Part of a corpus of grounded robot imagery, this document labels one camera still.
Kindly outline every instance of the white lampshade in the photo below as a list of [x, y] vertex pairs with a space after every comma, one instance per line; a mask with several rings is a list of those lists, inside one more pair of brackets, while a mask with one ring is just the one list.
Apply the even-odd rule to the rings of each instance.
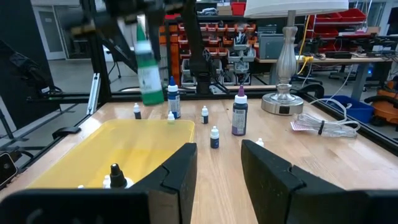
[[296, 16], [325, 14], [348, 9], [348, 0], [247, 0], [245, 17], [286, 17], [288, 11]]

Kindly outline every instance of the orange vacuum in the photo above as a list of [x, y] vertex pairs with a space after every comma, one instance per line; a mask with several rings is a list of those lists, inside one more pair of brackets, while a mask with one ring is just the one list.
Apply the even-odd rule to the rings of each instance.
[[398, 77], [378, 89], [377, 95], [366, 98], [365, 103], [372, 103], [374, 116], [371, 124], [382, 126], [386, 123], [396, 124], [398, 131]]

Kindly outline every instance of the label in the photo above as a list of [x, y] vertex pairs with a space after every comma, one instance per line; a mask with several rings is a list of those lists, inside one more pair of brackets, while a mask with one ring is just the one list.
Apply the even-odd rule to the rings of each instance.
[[209, 123], [209, 116], [203, 116], [201, 117], [201, 123], [202, 124], [207, 124]]
[[246, 110], [234, 110], [232, 116], [232, 130], [235, 134], [244, 134], [246, 125]]
[[210, 139], [210, 147], [217, 149], [220, 146], [220, 139]]
[[157, 66], [138, 68], [139, 88], [142, 94], [162, 90]]
[[169, 111], [173, 112], [175, 118], [179, 118], [181, 112], [180, 96], [177, 95], [175, 96], [175, 100], [168, 99], [167, 101], [169, 102]]

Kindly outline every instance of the lamp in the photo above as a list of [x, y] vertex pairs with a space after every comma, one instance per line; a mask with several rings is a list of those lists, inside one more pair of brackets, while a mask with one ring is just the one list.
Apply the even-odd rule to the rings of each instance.
[[348, 9], [348, 0], [247, 0], [245, 17], [260, 19], [266, 17], [287, 16], [284, 33], [284, 46], [280, 52], [276, 69], [279, 77], [277, 92], [262, 97], [261, 108], [279, 115], [292, 115], [303, 111], [303, 99], [291, 95], [290, 78], [296, 72], [294, 39], [297, 27], [295, 16], [324, 14]]

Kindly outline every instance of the blue bin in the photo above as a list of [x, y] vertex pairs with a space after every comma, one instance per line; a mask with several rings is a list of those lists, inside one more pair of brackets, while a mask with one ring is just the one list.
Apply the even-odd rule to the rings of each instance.
[[[353, 118], [357, 119], [358, 121], [364, 122], [364, 123], [369, 123], [372, 115], [373, 115], [373, 110], [374, 108], [372, 106], [367, 105], [366, 103], [359, 102], [357, 100], [351, 99], [348, 96], [334, 96], [334, 100], [339, 101], [342, 105], [346, 106], [348, 103], [352, 104], [352, 107], [347, 109], [347, 115], [352, 116]], [[341, 108], [336, 105], [334, 102], [329, 101], [329, 105], [332, 107], [338, 109], [339, 111], [343, 112]]]

